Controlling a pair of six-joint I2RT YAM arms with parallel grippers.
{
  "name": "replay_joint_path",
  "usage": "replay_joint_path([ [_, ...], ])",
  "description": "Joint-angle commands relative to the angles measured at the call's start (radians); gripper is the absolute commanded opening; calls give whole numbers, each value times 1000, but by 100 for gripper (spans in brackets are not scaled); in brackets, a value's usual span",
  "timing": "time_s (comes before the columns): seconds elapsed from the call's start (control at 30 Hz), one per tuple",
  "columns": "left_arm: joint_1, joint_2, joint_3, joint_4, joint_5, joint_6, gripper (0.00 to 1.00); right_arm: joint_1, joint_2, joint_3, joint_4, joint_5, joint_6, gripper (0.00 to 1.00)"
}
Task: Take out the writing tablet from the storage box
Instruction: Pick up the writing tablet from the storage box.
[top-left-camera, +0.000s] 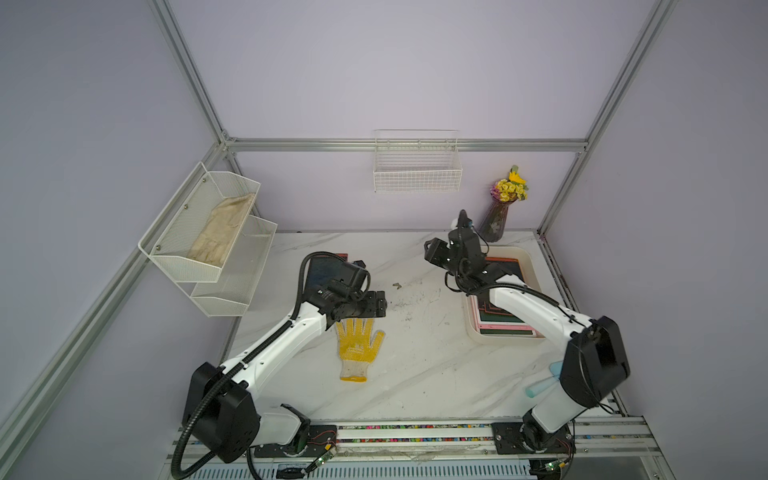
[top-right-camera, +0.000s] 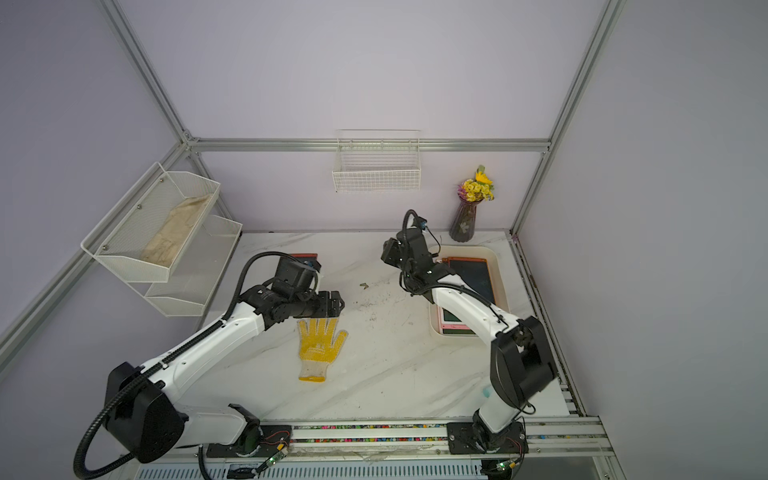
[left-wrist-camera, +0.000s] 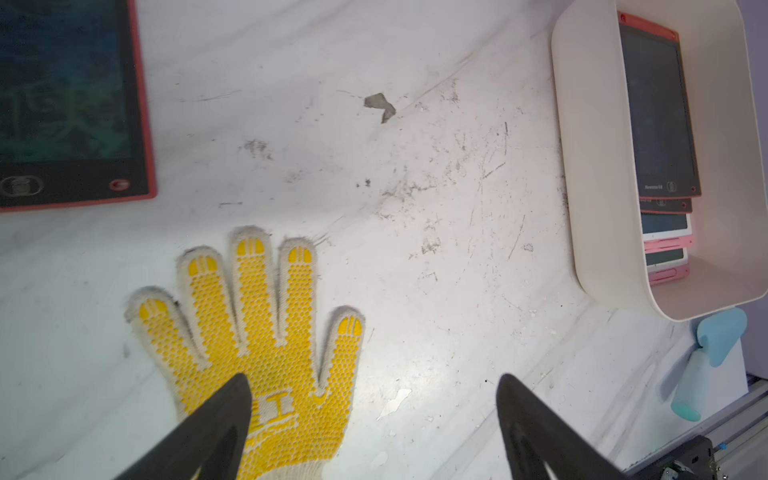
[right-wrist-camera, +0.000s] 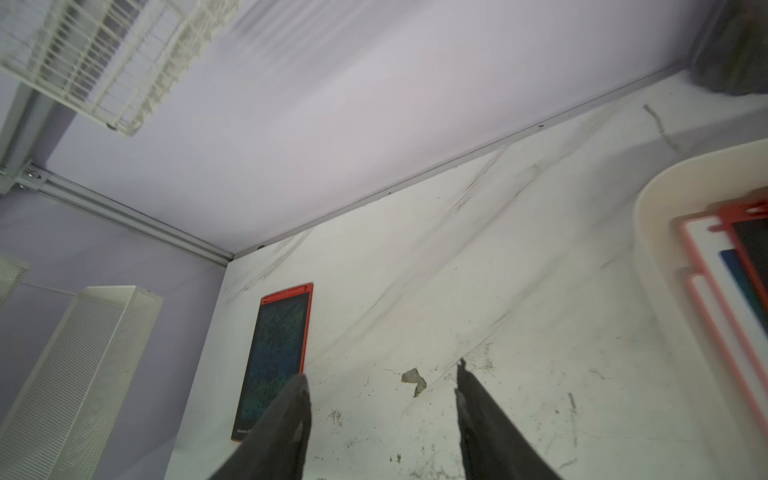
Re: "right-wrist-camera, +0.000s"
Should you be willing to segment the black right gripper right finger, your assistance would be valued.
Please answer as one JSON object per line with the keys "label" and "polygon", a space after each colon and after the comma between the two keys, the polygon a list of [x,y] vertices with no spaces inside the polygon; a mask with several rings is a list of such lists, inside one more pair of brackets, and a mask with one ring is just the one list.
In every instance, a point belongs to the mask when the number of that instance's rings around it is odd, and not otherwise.
{"label": "black right gripper right finger", "polygon": [[551,479],[559,475],[541,458],[461,360],[456,407],[467,479]]}

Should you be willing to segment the red writing tablet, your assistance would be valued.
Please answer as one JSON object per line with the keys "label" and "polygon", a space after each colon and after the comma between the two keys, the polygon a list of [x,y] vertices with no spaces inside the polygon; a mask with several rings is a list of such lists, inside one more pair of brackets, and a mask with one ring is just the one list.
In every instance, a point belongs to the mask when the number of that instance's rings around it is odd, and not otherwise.
{"label": "red writing tablet", "polygon": [[762,306],[767,308],[767,198],[734,201],[720,205],[715,212]]}
{"label": "red writing tablet", "polygon": [[231,439],[242,441],[288,381],[304,369],[314,285],[263,297],[235,413]]}

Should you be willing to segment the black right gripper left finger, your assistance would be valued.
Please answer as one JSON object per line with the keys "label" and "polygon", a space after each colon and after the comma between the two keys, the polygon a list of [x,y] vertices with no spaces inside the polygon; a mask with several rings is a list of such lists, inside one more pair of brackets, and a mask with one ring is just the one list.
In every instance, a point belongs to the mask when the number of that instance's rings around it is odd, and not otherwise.
{"label": "black right gripper left finger", "polygon": [[214,479],[292,480],[303,477],[312,427],[309,385],[294,375]]}

